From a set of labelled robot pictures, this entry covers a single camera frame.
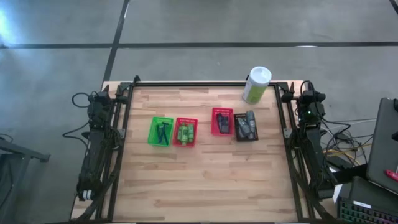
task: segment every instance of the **gray floor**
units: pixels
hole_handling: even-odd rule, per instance
[[[2,1],[4,44],[111,43],[123,0]],[[388,0],[135,0],[122,43],[397,41]],[[61,134],[86,121],[70,101],[98,90],[110,49],[1,49],[0,133],[51,153],[33,162],[19,196],[18,223],[68,219],[84,148]],[[375,118],[397,97],[398,47],[119,49],[111,80],[242,80],[257,65],[274,79],[312,80],[329,120]],[[372,133],[374,123],[353,126]]]

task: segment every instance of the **green label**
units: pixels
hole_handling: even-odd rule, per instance
[[[248,97],[246,98],[246,101],[248,103],[258,103],[260,101],[262,94],[266,90],[266,86],[264,87],[259,87],[259,86],[254,86],[252,85],[248,94]]]

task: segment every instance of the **black basket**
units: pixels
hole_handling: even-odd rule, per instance
[[[246,118],[246,114],[234,114],[234,124],[235,124],[235,135],[237,141],[258,141],[259,136],[257,134],[257,124],[256,124],[256,132],[254,133],[254,139],[248,139],[248,137],[239,136],[239,123],[238,118]]]

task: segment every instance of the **white container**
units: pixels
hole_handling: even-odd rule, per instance
[[[250,71],[249,78],[243,91],[243,99],[250,104],[258,103],[262,94],[271,81],[272,74],[266,67],[254,67]]]

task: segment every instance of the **cable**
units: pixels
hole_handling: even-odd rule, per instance
[[[368,123],[368,122],[375,122],[375,121],[376,121],[375,119],[370,119],[370,120],[366,120],[366,121],[358,121],[358,122],[355,122],[355,123],[350,123],[350,125]],[[342,127],[344,127],[344,125],[332,127],[332,128],[330,128],[330,130],[336,129],[336,128],[342,128]]]
[[[358,161],[355,160],[355,158],[354,158],[353,156],[347,154],[347,152],[339,152],[339,151],[334,150],[334,149],[330,149],[329,151],[330,151],[330,152],[337,152],[337,153],[336,153],[336,154],[329,154],[329,155],[327,155],[328,157],[330,157],[330,156],[339,156],[340,154],[345,154],[346,156],[348,156],[348,157],[350,157],[352,160],[354,160],[354,162],[356,162],[358,165],[361,165]]]
[[[351,168],[355,166],[355,165],[354,165],[354,162],[356,162],[356,151],[354,151],[354,155],[355,155],[355,157],[354,157],[354,161],[353,161],[353,163],[352,163]]]
[[[365,144],[365,145],[362,145],[362,146],[355,146],[355,147],[349,147],[349,148],[340,148],[340,149],[346,149],[345,151],[350,151],[350,150],[358,149],[360,147],[366,147],[366,146],[371,146],[371,145],[372,144]]]
[[[8,134],[4,134],[4,133],[0,133],[0,136],[7,136],[7,137],[9,137],[10,138],[10,143],[12,143],[13,141],[14,141],[14,138],[13,137],[11,137],[10,135],[8,135]]]
[[[88,104],[88,105],[86,105],[86,106],[77,105],[77,104],[75,103],[75,97],[78,96],[78,95],[85,95],[85,96],[87,96],[87,99],[89,99],[90,96],[93,95],[93,93],[95,93],[95,94],[98,96],[98,93],[97,93],[96,91],[92,91],[92,92],[90,93],[90,95],[87,94],[87,93],[83,93],[83,92],[79,92],[79,93],[74,94],[74,95],[72,96],[72,103],[73,103],[73,105],[75,105],[76,107],[79,107],[79,108],[87,108],[87,107],[89,107],[90,104]]]
[[[73,103],[73,105],[75,105],[76,107],[79,107],[79,108],[87,108],[90,104],[87,105],[87,106],[80,106],[80,105],[77,105],[77,104],[75,103],[75,97],[78,96],[78,95],[85,95],[85,96],[87,96],[87,98],[90,97],[87,93],[76,93],[76,94],[74,94],[74,95],[72,96],[72,103]]]
[[[355,149],[357,149],[357,148],[359,148],[359,146],[357,146],[357,147],[352,147],[352,148],[348,148],[347,150],[344,150],[344,151],[339,151],[339,150],[336,150],[336,149],[329,149],[329,151],[331,151],[331,150],[333,150],[333,151],[337,151],[338,153],[336,153],[336,154],[334,154],[335,156],[339,156],[339,155],[342,155],[342,154],[344,154],[344,153],[347,153],[347,152],[350,152],[350,151],[354,151]]]
[[[354,136],[354,137],[351,136],[350,139],[351,138],[353,138],[353,139],[354,138],[366,138],[366,137],[371,137],[371,136],[373,136],[373,134],[367,134],[367,135],[364,135],[364,136]]]
[[[336,122],[352,122],[352,121],[375,121],[377,118],[369,118],[369,119],[352,119],[346,121],[336,121]]]
[[[323,130],[325,130],[327,133],[329,133],[330,136],[333,138],[334,134],[333,134],[328,128],[324,128],[324,127],[322,127],[322,126],[320,126],[320,128],[323,129]]]
[[[89,123],[89,121],[87,121],[83,126],[81,126],[81,127],[79,127],[79,128],[76,128],[76,129],[74,129],[74,130],[71,130],[71,131],[68,131],[68,132],[63,133],[62,136],[63,136],[64,138],[72,138],[72,139],[77,139],[77,140],[81,141],[81,142],[85,145],[86,150],[88,150],[88,143],[86,143],[84,140],[82,140],[82,138],[79,138],[79,137],[76,137],[76,136],[69,136],[69,135],[68,135],[68,134],[71,134],[71,133],[74,133],[74,132],[76,132],[76,131],[79,131],[79,130],[83,129],[85,126],[87,126],[88,123]]]

